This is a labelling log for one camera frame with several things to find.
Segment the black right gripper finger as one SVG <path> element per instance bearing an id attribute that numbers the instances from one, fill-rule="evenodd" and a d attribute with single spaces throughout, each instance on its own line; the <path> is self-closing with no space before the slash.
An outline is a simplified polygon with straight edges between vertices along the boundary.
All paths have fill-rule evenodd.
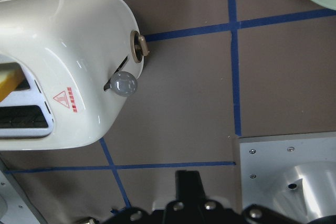
<path id="1" fill-rule="evenodd" d="M 176 200 L 182 202 L 200 201 L 206 198 L 200 173 L 196 170 L 175 172 Z"/>

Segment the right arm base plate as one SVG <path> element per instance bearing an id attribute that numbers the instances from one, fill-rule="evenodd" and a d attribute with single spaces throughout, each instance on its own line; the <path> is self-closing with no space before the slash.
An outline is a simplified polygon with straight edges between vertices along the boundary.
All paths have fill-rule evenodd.
<path id="1" fill-rule="evenodd" d="M 239 140 L 242 207 L 300 223 L 335 216 L 335 132 Z"/>

